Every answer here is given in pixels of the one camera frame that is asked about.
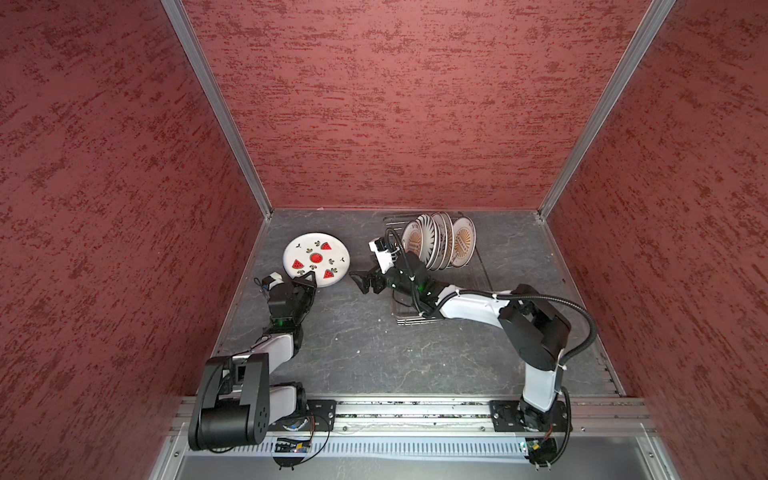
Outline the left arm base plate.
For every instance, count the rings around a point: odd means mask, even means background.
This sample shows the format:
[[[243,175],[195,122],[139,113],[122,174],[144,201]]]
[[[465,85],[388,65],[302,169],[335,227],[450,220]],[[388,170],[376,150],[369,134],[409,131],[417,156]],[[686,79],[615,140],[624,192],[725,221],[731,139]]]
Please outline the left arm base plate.
[[[334,429],[338,402],[334,399],[308,399],[299,411],[299,431],[329,432]]]

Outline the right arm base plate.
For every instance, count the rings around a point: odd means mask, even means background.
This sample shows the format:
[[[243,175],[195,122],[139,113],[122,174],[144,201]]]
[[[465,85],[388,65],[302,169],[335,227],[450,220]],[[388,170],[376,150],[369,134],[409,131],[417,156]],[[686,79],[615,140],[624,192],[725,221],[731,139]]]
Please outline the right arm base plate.
[[[490,417],[495,432],[565,433],[571,430],[567,405],[556,400],[540,411],[521,400],[491,400]]]

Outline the white watermelon pattern plate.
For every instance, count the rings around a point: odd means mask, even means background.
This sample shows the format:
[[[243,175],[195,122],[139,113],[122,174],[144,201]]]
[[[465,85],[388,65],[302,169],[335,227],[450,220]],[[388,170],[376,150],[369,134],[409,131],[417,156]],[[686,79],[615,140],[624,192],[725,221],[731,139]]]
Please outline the white watermelon pattern plate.
[[[336,237],[325,233],[306,233],[293,239],[282,256],[283,268],[291,278],[313,272],[319,288],[340,282],[348,273],[351,256]]]

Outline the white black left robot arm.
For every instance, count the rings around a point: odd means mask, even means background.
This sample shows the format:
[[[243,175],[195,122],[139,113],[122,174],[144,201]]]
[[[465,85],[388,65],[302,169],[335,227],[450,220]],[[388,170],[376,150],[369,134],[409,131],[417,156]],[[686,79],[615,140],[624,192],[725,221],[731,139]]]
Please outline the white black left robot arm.
[[[301,383],[270,383],[270,374],[292,360],[304,338],[303,322],[317,293],[316,275],[285,280],[272,273],[261,280],[269,324],[250,348],[209,358],[188,427],[193,451],[224,453],[257,445],[268,428],[283,420],[309,415]]]

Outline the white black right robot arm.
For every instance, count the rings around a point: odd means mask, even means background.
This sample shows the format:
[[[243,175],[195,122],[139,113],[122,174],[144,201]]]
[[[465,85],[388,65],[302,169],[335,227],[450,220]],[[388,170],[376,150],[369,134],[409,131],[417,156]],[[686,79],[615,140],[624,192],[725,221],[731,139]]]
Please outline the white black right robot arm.
[[[525,284],[511,291],[487,292],[461,288],[421,273],[408,276],[397,268],[385,273],[378,268],[356,271],[350,277],[364,294],[391,289],[409,296],[425,320],[467,320],[502,330],[525,363],[517,413],[507,419],[527,431],[564,429],[557,397],[571,324],[556,306],[571,307],[572,302],[541,294]]]

